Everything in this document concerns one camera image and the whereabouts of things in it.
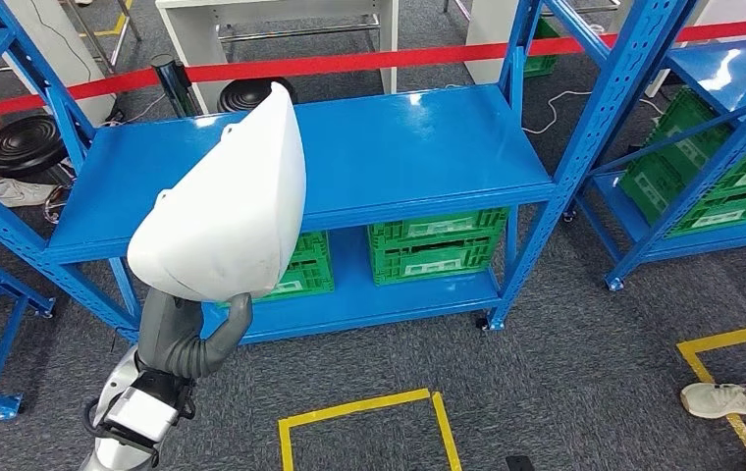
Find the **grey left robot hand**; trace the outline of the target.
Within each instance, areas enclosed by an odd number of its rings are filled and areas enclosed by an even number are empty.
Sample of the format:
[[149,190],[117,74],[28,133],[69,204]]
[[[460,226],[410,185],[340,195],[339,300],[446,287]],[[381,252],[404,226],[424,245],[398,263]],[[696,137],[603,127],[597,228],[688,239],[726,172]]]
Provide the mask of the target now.
[[204,339],[200,302],[151,288],[141,313],[137,357],[148,369],[186,379],[208,377],[223,366],[251,322],[251,295],[237,294],[227,319]]

